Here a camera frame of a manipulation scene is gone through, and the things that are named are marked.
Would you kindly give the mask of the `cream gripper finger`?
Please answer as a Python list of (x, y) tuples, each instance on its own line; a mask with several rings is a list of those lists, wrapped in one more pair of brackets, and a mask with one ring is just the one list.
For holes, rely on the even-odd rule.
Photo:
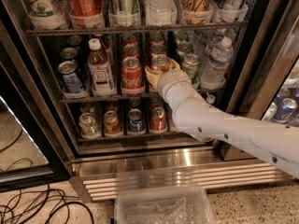
[(149, 84), (154, 89), (157, 89), (158, 81), (161, 78), (163, 72), (159, 70), (151, 70), (148, 65), (145, 67), (145, 72)]
[(173, 70), (179, 70), (180, 69), (180, 66), (179, 64), (173, 60), (173, 59), (169, 59), (169, 71), (173, 71)]

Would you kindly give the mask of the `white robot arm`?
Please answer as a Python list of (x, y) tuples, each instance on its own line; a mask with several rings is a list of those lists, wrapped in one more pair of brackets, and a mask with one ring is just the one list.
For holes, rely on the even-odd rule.
[(145, 68), (151, 86), (172, 110), (182, 132), (198, 139), (224, 141), (246, 153), (299, 177), (299, 128), (250, 119), (210, 105), (192, 86), (188, 75), (172, 62), (166, 72)]

